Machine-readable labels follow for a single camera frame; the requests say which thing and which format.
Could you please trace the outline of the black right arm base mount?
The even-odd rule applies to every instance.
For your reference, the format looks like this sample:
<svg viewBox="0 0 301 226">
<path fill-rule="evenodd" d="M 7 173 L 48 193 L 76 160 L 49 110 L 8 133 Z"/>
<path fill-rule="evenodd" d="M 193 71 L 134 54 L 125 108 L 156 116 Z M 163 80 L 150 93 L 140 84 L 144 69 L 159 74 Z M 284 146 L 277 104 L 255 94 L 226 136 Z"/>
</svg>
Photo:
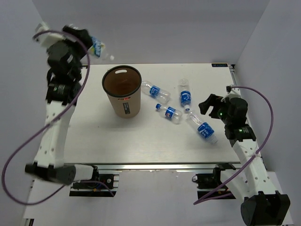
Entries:
<svg viewBox="0 0 301 226">
<path fill-rule="evenodd" d="M 250 198 L 249 191 L 247 190 L 247 184 L 243 181 L 240 180 L 238 181 L 238 176 L 236 176 L 234 179 L 232 179 L 230 182 L 228 182 L 226 185 L 221 187 L 221 191 L 216 190 L 206 198 L 202 197 L 206 195 L 207 193 L 210 193 L 213 191 L 216 187 L 222 184 L 221 182 L 221 172 L 225 170 L 230 170 L 233 171 L 234 173 L 236 172 L 242 172 L 240 169 L 236 169 L 236 167 L 233 164 L 230 163 L 221 163 L 217 164 L 212 173 L 201 173 L 201 174 L 196 174 L 195 176 L 192 177 L 192 182 L 196 183 L 198 185 L 198 189 L 205 189 L 205 191 L 198 191 L 198 201 L 199 203 L 206 202 L 206 201 L 211 201 L 211 200 L 231 200 L 235 199 L 235 196 L 231 193 L 229 188 L 227 186 L 230 185 L 238 185 L 237 187 L 237 192 L 238 194 L 241 194 L 243 201 L 247 200 Z"/>
</svg>

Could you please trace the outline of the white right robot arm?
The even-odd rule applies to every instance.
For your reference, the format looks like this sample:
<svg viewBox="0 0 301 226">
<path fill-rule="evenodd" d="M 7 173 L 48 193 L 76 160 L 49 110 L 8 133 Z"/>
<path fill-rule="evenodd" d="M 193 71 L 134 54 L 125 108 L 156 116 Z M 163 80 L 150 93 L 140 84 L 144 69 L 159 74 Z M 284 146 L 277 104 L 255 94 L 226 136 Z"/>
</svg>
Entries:
<svg viewBox="0 0 301 226">
<path fill-rule="evenodd" d="M 225 136 L 242 165 L 239 170 L 228 163 L 219 165 L 214 169 L 213 184 L 219 188 L 227 186 L 241 201 L 240 212 L 245 225 L 282 225 L 290 199 L 276 189 L 257 153 L 256 136 L 247 124 L 248 103 L 238 96 L 211 94 L 198 106 L 201 114 L 206 114 L 209 107 L 213 108 L 209 116 L 224 123 Z"/>
</svg>

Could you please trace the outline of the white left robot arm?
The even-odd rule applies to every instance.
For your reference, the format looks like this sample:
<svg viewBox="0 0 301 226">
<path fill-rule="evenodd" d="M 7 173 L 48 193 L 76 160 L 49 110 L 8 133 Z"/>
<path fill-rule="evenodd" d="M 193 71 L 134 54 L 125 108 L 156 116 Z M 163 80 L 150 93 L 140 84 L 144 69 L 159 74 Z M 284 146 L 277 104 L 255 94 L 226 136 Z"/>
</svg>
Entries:
<svg viewBox="0 0 301 226">
<path fill-rule="evenodd" d="M 45 24 L 37 27 L 34 38 L 46 49 L 50 67 L 47 72 L 45 129 L 37 154 L 25 172 L 35 178 L 70 185 L 82 181 L 90 188 L 99 184 L 96 168 L 85 164 L 66 164 L 64 147 L 77 99 L 85 84 L 81 60 L 87 56 L 93 40 L 87 30 L 65 26 L 61 32 L 50 30 Z"/>
</svg>

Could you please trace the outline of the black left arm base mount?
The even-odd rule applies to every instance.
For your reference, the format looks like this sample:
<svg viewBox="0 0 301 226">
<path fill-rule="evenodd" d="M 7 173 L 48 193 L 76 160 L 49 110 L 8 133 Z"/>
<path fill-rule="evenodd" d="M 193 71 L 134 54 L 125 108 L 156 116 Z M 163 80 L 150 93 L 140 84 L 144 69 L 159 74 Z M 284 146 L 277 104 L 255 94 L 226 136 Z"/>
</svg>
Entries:
<svg viewBox="0 0 301 226">
<path fill-rule="evenodd" d="M 94 166 L 92 178 L 87 182 L 74 182 L 70 187 L 70 197 L 114 197 L 119 186 L 119 172 L 98 169 Z"/>
</svg>

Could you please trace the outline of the clear bottle green white label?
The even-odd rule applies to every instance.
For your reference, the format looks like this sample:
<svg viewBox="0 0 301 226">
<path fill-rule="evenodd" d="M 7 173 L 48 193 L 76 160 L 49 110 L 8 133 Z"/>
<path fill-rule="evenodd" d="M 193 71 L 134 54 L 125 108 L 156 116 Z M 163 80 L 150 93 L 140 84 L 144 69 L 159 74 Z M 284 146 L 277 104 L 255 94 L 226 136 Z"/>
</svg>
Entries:
<svg viewBox="0 0 301 226">
<path fill-rule="evenodd" d="M 114 56 L 108 53 L 106 45 L 103 42 L 101 42 L 94 36 L 91 36 L 91 39 L 92 46 L 88 50 L 90 55 L 96 57 L 99 60 L 114 60 Z"/>
</svg>

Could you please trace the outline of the blue cap Pepsi bottle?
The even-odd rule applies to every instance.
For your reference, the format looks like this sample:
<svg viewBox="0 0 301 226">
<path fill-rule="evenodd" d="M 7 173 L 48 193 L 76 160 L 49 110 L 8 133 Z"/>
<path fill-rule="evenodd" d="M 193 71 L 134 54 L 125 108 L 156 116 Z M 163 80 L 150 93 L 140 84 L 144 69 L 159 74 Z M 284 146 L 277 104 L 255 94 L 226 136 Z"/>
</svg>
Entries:
<svg viewBox="0 0 301 226">
<path fill-rule="evenodd" d="M 182 112 L 170 107 L 161 104 L 156 104 L 156 111 L 160 114 L 161 117 L 170 120 L 174 124 L 179 124 L 182 118 Z"/>
</svg>

